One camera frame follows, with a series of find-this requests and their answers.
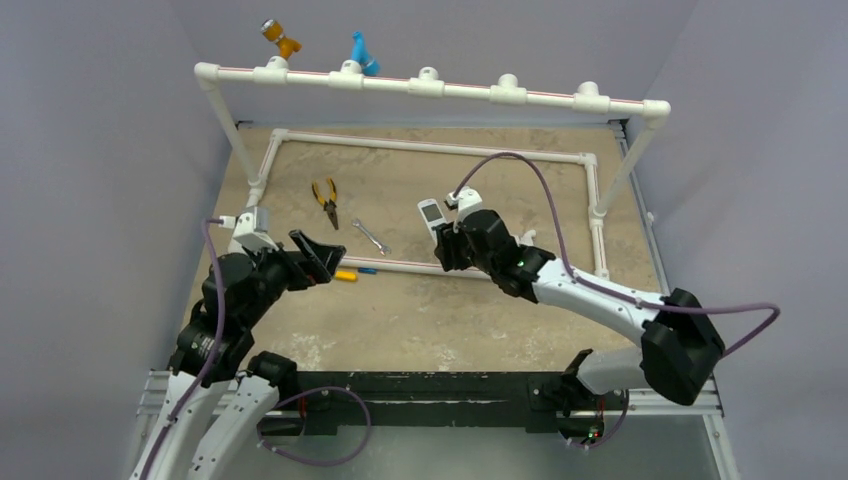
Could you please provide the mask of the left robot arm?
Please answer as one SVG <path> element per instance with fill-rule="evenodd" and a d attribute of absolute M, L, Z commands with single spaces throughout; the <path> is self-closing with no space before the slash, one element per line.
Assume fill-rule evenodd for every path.
<path fill-rule="evenodd" d="M 261 416 L 297 399 L 296 363 L 265 352 L 251 360 L 230 404 L 218 407 L 270 307 L 286 291 L 329 283 L 346 254 L 300 230 L 289 237 L 294 250 L 251 233 L 239 251 L 210 255 L 203 297 L 177 337 L 165 400 L 131 478 L 219 479 Z"/>

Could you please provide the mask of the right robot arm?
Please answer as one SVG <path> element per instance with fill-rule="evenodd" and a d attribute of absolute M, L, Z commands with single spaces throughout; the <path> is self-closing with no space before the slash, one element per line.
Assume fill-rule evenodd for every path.
<path fill-rule="evenodd" d="M 561 381 L 564 399 L 584 407 L 616 389 L 650 388 L 678 405 L 695 402 L 725 344 L 690 292 L 629 289 L 577 269 L 536 246 L 522 245 L 493 210 L 433 227 L 434 254 L 446 271 L 474 267 L 505 294 L 576 313 L 632 342 L 586 354 Z"/>

